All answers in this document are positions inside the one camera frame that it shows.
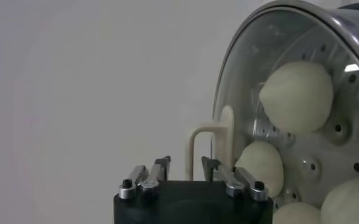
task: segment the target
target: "white wall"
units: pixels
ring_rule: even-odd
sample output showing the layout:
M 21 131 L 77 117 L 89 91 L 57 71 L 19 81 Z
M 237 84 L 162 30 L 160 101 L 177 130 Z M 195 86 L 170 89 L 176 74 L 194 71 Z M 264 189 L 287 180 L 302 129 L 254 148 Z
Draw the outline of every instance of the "white wall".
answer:
M 183 179 L 186 131 L 210 120 L 226 48 L 259 5 L 0 0 L 0 224 L 110 223 L 121 180 L 165 155 Z

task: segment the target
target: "dough ball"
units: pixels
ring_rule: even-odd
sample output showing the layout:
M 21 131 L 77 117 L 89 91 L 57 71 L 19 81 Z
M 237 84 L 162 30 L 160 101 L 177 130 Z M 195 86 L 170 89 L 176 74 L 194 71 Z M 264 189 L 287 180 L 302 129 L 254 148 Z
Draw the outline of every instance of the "dough ball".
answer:
M 321 128 L 330 115 L 331 77 L 317 63 L 288 63 L 270 75 L 259 98 L 277 128 L 294 134 L 309 133 Z
M 272 224 L 320 224 L 320 210 L 302 202 L 290 203 L 274 213 Z
M 242 152 L 236 167 L 245 168 L 256 180 L 263 181 L 269 196 L 275 197 L 283 186 L 283 167 L 279 152 L 267 142 L 253 142 Z
M 359 224 L 359 179 L 334 188 L 321 207 L 322 224 Z

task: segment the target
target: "machine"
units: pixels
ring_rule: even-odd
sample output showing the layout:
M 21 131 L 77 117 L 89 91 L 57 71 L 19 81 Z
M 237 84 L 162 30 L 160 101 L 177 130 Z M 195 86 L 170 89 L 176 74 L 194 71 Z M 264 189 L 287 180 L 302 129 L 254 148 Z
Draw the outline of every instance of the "machine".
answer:
M 273 125 L 259 99 L 270 74 L 292 61 L 318 63 L 332 81 L 330 115 L 308 135 Z M 201 161 L 205 181 L 193 181 L 194 139 L 203 131 L 214 134 L 211 158 Z M 275 197 L 235 167 L 254 141 L 273 145 L 282 159 L 285 178 Z M 271 224 L 281 207 L 299 201 L 320 209 L 332 189 L 359 178 L 359 3 L 325 10 L 282 0 L 257 9 L 227 50 L 213 122 L 190 138 L 186 181 L 168 181 L 170 159 L 157 159 L 150 172 L 136 166 L 123 181 L 114 197 L 115 224 Z

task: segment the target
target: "metal bracket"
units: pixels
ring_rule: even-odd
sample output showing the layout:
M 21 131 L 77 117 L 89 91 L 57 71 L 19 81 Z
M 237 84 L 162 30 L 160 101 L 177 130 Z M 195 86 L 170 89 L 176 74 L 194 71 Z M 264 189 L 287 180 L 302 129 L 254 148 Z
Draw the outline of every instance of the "metal bracket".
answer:
M 252 199 L 255 201 L 266 201 L 268 199 L 268 189 L 264 182 L 257 181 L 246 169 L 236 167 L 234 170 L 234 176 L 240 182 L 244 183 Z
M 119 186 L 118 195 L 121 199 L 130 200 L 136 196 L 136 187 L 139 182 L 148 176 L 148 170 L 145 166 L 136 166 L 130 173 L 128 179 L 125 179 Z
M 240 183 L 224 165 L 218 166 L 218 177 L 226 184 L 226 194 L 235 198 L 244 192 L 244 184 Z
M 217 170 L 218 166 L 221 165 L 221 162 L 217 159 L 210 159 L 206 156 L 203 156 L 201 158 L 201 161 L 202 167 L 204 168 L 205 180 L 208 182 L 212 182 L 214 170 Z

